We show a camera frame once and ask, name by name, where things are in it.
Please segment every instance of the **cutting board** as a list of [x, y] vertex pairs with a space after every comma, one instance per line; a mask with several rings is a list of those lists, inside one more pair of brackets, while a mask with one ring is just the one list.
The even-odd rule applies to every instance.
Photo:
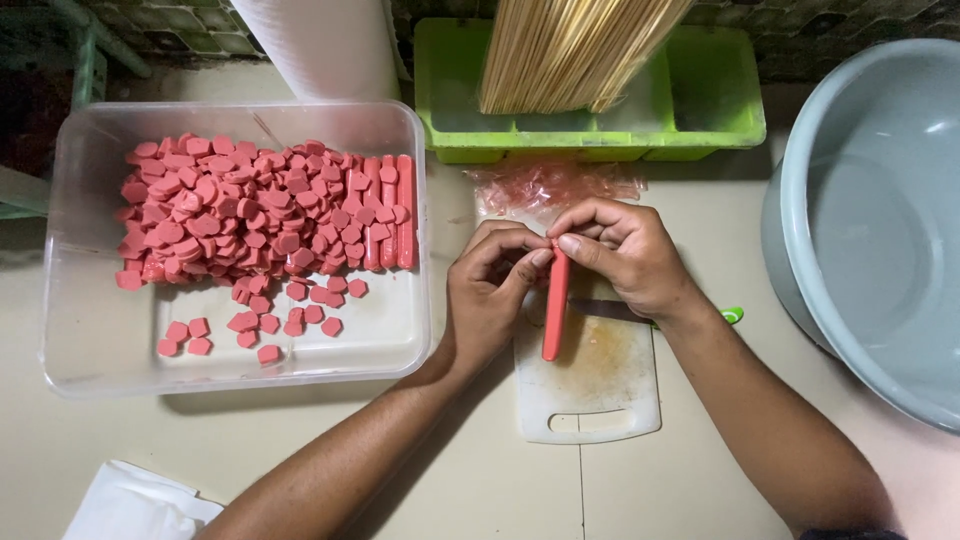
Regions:
[[[610, 282], [574, 267], [569, 293], [574, 298], [619, 300]], [[660, 399], [649, 325], [583, 315], [568, 307], [561, 354], [540, 357], [546, 291], [527, 295], [517, 317], [514, 339], [519, 420], [530, 442], [587, 444], [636, 437], [660, 428]], [[623, 421], [585, 430], [583, 416], [574, 430], [552, 430], [554, 415], [589, 415], [622, 410]]]

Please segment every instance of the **clear plastic container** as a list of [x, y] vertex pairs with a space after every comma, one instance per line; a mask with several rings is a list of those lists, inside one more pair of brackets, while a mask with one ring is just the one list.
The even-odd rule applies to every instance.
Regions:
[[[119, 188], [131, 167], [124, 155], [143, 140], [183, 132], [225, 134], [275, 150], [315, 138], [366, 156], [409, 155], [417, 167], [421, 257], [429, 253], [423, 127], [400, 103], [131, 103], [74, 112], [57, 141], [38, 354], [56, 392], [113, 397], [392, 379], [423, 364], [431, 345], [425, 264], [413, 272], [354, 272], [370, 292], [348, 298], [339, 309], [324, 307], [327, 316], [344, 321], [340, 335], [329, 338], [320, 325], [307, 325], [297, 338], [261, 332], [260, 344], [277, 344], [286, 355], [262, 368], [255, 348], [240, 348], [226, 328], [233, 314], [246, 309], [230, 299], [229, 287], [205, 280], [186, 287], [147, 285], [136, 292], [118, 288], [113, 274], [122, 262], [115, 250], [125, 230], [112, 214], [125, 205]], [[274, 292], [272, 313], [281, 320], [291, 307], [307, 304]], [[209, 321], [210, 356], [158, 356], [156, 342], [169, 323], [194, 317]]]

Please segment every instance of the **white countertop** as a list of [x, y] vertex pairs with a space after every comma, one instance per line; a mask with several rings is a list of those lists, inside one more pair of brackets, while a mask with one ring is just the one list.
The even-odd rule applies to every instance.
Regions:
[[[912, 540], [960, 538], [960, 438], [877, 398], [796, 327], [767, 281], [760, 202], [804, 87], [765, 88], [770, 135], [749, 152], [645, 166], [656, 207], [718, 306], [746, 311], [747, 343], [836, 423], [879, 470]], [[172, 71], [135, 86], [144, 100], [291, 97], [270, 65]], [[459, 253], [472, 224], [460, 168], [428, 162], [431, 263]], [[228, 503], [247, 485], [388, 384], [359, 382], [69, 402], [36, 360], [42, 225], [0, 222], [0, 537], [59, 538], [104, 461], [123, 459]], [[438, 280], [443, 272], [437, 272]], [[442, 291], [442, 282], [434, 290]], [[351, 537], [789, 538], [742, 475], [661, 335], [663, 428], [599, 445], [524, 442], [516, 384], [498, 361], [374, 502]]]

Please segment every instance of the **knife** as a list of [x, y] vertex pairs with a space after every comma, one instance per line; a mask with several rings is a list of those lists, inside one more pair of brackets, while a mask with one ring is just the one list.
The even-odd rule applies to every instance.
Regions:
[[[619, 300], [570, 298], [567, 299], [567, 303], [585, 315], [594, 315], [597, 317], [606, 317], [608, 319], [618, 319], [620, 321], [641, 323], [644, 325], [650, 325], [655, 329], [659, 329], [657, 327], [657, 323], [655, 323], [653, 319], [648, 319], [647, 317], [641, 317], [637, 315], [630, 309], [630, 307], [627, 306], [626, 302]], [[720, 314], [727, 319], [728, 323], [735, 325], [736, 323], [740, 322], [740, 319], [743, 318], [743, 308], [728, 307], [726, 309], [721, 309]]]

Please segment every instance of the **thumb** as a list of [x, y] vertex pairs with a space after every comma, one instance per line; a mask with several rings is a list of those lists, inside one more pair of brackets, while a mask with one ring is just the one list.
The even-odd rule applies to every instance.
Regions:
[[511, 298], [519, 306], [530, 287], [543, 275], [543, 271], [550, 267], [553, 260], [553, 251], [548, 249], [534, 250], [518, 260], [510, 269], [507, 279], [500, 285], [498, 291]]
[[622, 263], [610, 248], [600, 242], [579, 234], [562, 234], [557, 238], [557, 247], [581, 266], [603, 274], [610, 279]]

